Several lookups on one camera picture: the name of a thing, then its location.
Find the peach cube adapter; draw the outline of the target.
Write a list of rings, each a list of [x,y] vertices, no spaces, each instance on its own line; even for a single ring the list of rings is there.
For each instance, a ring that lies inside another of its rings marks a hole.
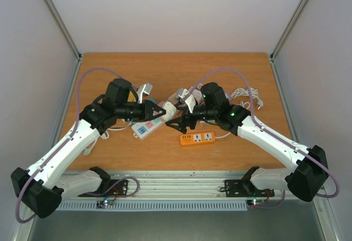
[[[178,102],[176,93],[173,93],[171,96],[169,96],[168,101],[171,102],[173,105],[176,104]]]

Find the long white power strip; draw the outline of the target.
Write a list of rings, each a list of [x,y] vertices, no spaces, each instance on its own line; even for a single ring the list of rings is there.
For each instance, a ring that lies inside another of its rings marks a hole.
[[[131,126],[134,138],[144,140],[164,124],[163,117],[158,117],[147,122],[134,123]]]

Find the white round switch socket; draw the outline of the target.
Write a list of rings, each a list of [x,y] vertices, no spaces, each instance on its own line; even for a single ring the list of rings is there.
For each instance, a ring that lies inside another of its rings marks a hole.
[[[165,122],[174,118],[174,116],[177,112],[177,109],[171,102],[169,102],[169,101],[165,102],[163,104],[162,108],[166,111],[165,115],[162,116],[162,118]]]

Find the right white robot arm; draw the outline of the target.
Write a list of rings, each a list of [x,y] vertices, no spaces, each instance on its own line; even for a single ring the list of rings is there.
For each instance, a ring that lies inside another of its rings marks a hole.
[[[244,192],[249,196],[260,190],[288,190],[306,202],[317,196],[328,179],[324,149],[308,148],[260,122],[248,109],[233,105],[223,89],[214,82],[201,88],[204,102],[186,110],[180,117],[166,122],[168,127],[185,134],[195,129],[198,121],[214,121],[222,130],[257,145],[279,160],[284,168],[250,168],[242,177]]]

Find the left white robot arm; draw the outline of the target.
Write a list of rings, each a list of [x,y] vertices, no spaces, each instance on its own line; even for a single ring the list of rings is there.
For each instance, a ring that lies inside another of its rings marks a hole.
[[[107,129],[119,119],[146,122],[165,115],[166,110],[143,97],[151,93],[149,83],[134,89],[121,78],[108,84],[104,94],[80,111],[74,125],[41,159],[27,169],[16,168],[10,175],[16,207],[25,204],[35,216],[52,214],[64,199],[86,194],[98,196],[109,193],[109,176],[100,168],[93,168],[69,182],[59,181],[67,167]]]

